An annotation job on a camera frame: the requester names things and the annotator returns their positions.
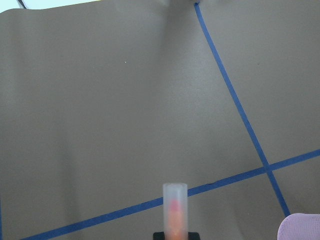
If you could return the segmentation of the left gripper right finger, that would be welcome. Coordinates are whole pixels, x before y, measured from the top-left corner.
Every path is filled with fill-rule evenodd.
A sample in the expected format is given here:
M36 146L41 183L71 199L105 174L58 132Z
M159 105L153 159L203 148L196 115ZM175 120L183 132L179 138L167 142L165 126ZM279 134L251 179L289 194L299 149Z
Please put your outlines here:
M188 240L201 240L198 232L188 232Z

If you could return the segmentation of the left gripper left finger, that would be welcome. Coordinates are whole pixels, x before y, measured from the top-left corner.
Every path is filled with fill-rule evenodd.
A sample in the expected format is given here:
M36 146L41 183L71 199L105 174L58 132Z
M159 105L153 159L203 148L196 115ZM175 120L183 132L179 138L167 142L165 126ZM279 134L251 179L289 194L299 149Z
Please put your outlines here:
M152 235L153 240L165 240L165 233L162 232L154 232Z

